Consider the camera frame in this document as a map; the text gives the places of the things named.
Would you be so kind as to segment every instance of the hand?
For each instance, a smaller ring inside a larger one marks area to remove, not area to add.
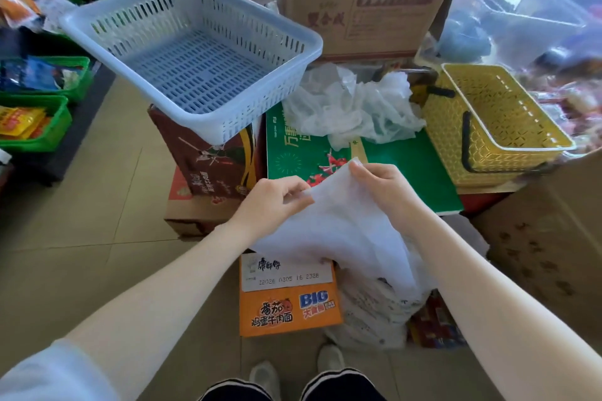
[[[350,162],[349,169],[398,232],[411,236],[416,218],[431,212],[395,165]]]
[[[244,199],[228,226],[249,232],[253,243],[274,233],[292,215],[314,202],[310,195],[299,192],[309,189],[303,179],[289,176],[277,180],[261,179]]]

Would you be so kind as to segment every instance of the person's right hand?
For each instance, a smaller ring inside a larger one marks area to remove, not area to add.
[[[430,211],[395,165],[350,162],[349,169],[398,232],[411,235],[416,218]]]

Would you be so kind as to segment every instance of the person's left hand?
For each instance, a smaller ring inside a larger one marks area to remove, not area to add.
[[[299,193],[306,189],[309,184],[298,176],[261,179],[227,225],[236,231],[248,232],[255,242],[274,233],[289,217],[314,202],[310,195]]]

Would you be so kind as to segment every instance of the basket handle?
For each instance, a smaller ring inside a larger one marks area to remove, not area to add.
[[[524,173],[530,169],[520,170],[477,170],[470,165],[470,118],[472,113],[464,111],[462,114],[462,166],[469,173]]]
[[[446,89],[445,87],[438,86],[426,86],[426,93],[432,93],[434,95],[440,95],[441,97],[454,98],[456,96],[456,91],[453,89]]]

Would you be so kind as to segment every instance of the white plastic basket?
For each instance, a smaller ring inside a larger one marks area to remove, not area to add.
[[[212,145],[292,93],[322,52],[319,34],[250,0],[99,0],[61,27]]]

